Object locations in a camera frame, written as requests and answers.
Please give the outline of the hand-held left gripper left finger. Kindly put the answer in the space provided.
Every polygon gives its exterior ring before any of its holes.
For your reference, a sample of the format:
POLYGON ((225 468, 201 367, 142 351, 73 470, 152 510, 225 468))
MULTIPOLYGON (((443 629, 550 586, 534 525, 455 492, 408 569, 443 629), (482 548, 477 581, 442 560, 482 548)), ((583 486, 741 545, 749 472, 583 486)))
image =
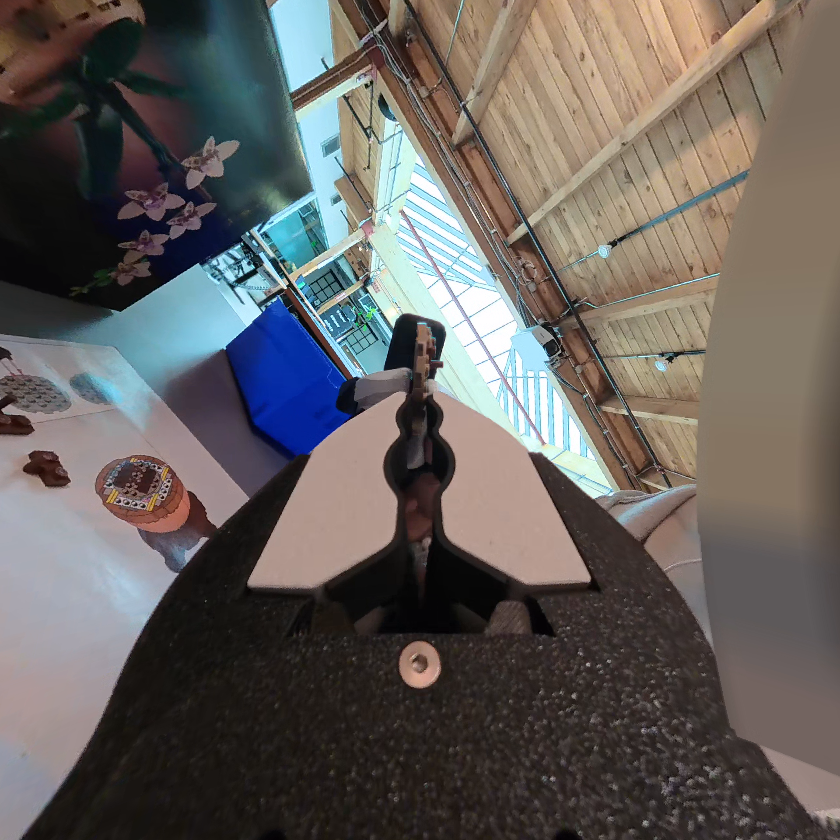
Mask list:
POLYGON ((398 502, 385 457, 400 438, 405 402, 406 394, 388 396, 312 450, 249 576, 251 590, 314 594, 393 542, 398 502))

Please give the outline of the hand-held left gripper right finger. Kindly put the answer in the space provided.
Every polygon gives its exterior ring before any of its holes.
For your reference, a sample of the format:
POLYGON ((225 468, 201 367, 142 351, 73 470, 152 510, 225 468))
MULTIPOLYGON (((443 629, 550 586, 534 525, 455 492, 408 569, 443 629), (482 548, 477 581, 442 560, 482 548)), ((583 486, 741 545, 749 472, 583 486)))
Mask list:
POLYGON ((529 451, 447 395, 427 402, 444 453, 428 581, 456 602, 584 590, 592 575, 529 451))

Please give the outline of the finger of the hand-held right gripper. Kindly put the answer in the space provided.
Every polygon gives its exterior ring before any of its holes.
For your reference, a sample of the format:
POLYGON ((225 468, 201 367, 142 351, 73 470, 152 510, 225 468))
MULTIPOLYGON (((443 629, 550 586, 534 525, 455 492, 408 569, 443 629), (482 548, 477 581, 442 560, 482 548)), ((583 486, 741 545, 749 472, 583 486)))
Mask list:
POLYGON ((393 395, 406 399, 411 386, 412 373, 408 368, 354 377, 344 383, 344 413, 357 416, 393 395))

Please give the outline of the tan round plate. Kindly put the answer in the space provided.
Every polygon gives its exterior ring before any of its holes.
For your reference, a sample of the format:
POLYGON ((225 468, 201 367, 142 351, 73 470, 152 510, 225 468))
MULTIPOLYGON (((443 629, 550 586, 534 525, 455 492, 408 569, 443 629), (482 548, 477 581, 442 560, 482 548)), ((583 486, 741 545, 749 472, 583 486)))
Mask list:
POLYGON ((416 340, 412 368, 410 395, 415 402, 422 402, 428 394, 428 383, 440 367, 434 333, 425 321, 416 326, 416 340))

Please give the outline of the blue plastic bin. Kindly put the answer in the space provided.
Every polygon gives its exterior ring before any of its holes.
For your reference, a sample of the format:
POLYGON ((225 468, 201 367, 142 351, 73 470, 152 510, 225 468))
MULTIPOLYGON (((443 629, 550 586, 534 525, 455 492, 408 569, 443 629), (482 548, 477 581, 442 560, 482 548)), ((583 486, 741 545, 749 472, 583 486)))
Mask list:
POLYGON ((250 425, 289 459, 350 420, 336 406, 345 377, 283 304, 262 311, 225 353, 250 425))

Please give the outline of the white ceiling projector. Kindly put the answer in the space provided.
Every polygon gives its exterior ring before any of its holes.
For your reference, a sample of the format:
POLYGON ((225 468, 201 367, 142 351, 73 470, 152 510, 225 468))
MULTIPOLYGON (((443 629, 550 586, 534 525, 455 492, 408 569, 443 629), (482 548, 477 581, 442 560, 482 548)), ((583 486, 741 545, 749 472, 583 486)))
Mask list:
POLYGON ((511 336, 511 351, 521 362, 524 371, 547 374, 560 363, 563 346, 554 331, 543 325, 535 325, 511 336))

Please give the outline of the background office desks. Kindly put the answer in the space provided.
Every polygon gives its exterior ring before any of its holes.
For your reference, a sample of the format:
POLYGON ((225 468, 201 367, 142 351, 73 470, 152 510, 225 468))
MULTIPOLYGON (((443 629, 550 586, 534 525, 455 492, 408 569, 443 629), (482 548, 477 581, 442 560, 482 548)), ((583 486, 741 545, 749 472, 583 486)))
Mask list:
POLYGON ((373 294, 373 248, 361 237, 337 255, 329 250, 313 199, 247 232, 203 269, 236 303, 264 311, 281 301, 302 322, 305 308, 352 364, 379 371, 392 327, 373 294))

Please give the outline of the white instruction booklet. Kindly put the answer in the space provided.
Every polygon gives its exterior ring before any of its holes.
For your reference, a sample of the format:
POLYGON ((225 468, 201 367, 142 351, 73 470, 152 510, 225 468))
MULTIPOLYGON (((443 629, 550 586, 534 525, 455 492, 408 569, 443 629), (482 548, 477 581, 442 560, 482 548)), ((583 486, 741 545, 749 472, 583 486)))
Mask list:
POLYGON ((117 350, 2 335, 1 832, 87 745, 144 624, 246 494, 117 350), (71 483, 23 472, 55 452, 71 483))

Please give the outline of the small brown brick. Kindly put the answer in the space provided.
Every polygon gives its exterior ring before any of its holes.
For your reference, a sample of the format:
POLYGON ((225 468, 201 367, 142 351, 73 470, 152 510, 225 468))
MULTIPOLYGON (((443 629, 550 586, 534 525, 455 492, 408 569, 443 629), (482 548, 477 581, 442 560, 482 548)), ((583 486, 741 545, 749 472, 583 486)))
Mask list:
POLYGON ((39 478, 47 488, 68 487, 71 483, 66 468, 61 464, 60 458, 54 451, 31 451, 28 454, 28 462, 23 467, 23 472, 28 476, 39 478))
POLYGON ((1 398, 1 435, 28 436, 35 431, 32 421, 27 416, 6 412, 14 403, 14 395, 5 394, 1 398))

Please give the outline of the black flower print box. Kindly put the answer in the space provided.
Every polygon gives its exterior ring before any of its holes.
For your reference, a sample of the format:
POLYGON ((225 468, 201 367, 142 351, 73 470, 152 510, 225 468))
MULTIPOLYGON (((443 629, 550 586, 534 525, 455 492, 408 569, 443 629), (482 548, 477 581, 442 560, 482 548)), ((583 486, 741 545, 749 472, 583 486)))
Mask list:
POLYGON ((267 2, 1 2, 1 279, 120 311, 312 191, 267 2))

